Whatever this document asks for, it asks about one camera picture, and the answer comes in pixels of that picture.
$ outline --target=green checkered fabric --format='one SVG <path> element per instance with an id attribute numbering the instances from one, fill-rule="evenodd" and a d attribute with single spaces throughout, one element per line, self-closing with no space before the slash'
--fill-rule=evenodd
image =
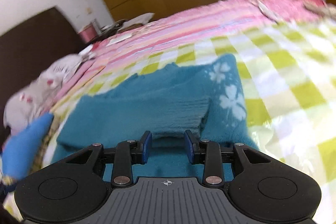
<path id="1" fill-rule="evenodd" d="M 232 53 L 243 84 L 251 137 L 262 152 L 319 183 L 323 198 L 315 221 L 331 224 L 336 220 L 335 47 L 336 25 L 331 21 L 212 37 L 153 51 L 123 69 L 97 75 L 53 111 L 64 122 L 83 94 L 106 92 L 134 73 L 152 73 L 172 62 L 207 64 Z M 56 137 L 49 146 L 56 145 Z"/>

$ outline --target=white clover pattern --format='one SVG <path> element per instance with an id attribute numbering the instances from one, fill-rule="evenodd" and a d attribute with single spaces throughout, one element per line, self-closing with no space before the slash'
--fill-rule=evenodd
<path id="1" fill-rule="evenodd" d="M 221 95 L 220 106 L 223 109 L 229 108 L 232 111 L 233 116 L 242 121 L 246 118 L 245 101 L 241 93 L 237 94 L 237 87 L 230 85 L 225 87 L 226 95 Z"/>
<path id="2" fill-rule="evenodd" d="M 225 80 L 225 72 L 228 72 L 231 68 L 227 63 L 217 63 L 213 66 L 213 71 L 209 72 L 210 79 L 212 81 L 216 81 L 218 84 L 221 83 L 222 80 Z"/>

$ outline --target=dark brown headboard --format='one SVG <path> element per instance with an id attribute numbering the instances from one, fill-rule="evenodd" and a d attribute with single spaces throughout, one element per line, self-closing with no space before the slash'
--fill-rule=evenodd
<path id="1" fill-rule="evenodd" d="M 7 100 L 36 79 L 57 59 L 84 48 L 66 18 L 53 7 L 22 22 L 0 37 L 0 145 Z"/>

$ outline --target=silver screw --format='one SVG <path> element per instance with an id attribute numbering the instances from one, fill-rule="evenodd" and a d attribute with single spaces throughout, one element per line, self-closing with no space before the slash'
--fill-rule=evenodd
<path id="1" fill-rule="evenodd" d="M 217 176 L 210 176 L 210 177 L 207 177 L 205 181 L 209 184 L 219 184 L 222 182 L 222 179 Z"/>
<path id="2" fill-rule="evenodd" d="M 129 177 L 126 177 L 126 176 L 118 176 L 118 177 L 115 177 L 113 181 L 116 184 L 126 184 L 130 182 L 130 179 Z"/>

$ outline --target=pink striped bedsheet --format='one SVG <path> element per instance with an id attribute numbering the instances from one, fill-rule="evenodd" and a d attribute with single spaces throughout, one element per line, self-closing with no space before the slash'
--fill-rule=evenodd
<path id="1" fill-rule="evenodd" d="M 305 1 L 323 5 L 322 0 L 260 0 L 270 10 L 287 21 L 315 21 L 317 15 L 305 10 Z M 107 46 L 110 38 L 99 42 L 94 50 L 96 59 L 87 65 L 87 71 L 74 75 L 74 81 L 62 87 L 54 101 L 70 89 L 73 92 L 95 76 L 118 70 L 152 52 L 182 46 L 199 39 L 227 35 L 251 27 L 261 27 L 274 22 L 265 17 L 255 5 L 256 0 L 226 0 L 211 5 L 179 12 L 170 17 L 128 31 L 132 37 Z"/>

